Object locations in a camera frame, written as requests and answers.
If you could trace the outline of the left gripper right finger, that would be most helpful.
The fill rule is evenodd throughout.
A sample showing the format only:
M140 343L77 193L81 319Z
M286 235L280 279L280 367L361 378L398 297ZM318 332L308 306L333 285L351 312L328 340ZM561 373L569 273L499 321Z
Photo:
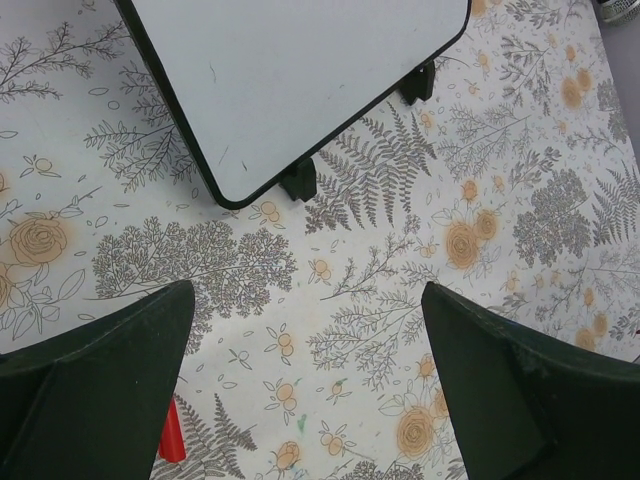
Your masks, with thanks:
M554 339L434 282L421 305L469 478L638 478L638 364Z

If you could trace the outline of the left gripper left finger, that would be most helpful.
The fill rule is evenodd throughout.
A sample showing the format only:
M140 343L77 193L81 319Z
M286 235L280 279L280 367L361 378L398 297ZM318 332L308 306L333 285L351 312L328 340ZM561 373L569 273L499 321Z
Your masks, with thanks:
M2 478L149 478L194 312L181 280L2 355Z

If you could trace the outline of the red marker cap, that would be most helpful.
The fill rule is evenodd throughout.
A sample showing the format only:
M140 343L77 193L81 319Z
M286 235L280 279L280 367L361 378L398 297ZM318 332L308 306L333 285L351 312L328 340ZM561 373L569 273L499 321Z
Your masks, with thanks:
M169 463L180 463L186 459L186 450L179 412L174 398L171 399L162 430L158 455Z

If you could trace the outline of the small whiteboard black frame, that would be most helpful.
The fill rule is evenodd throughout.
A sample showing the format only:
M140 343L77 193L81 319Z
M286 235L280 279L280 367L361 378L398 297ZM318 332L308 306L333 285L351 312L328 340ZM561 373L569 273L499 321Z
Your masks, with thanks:
M121 1L215 201L241 209L435 60L467 1Z

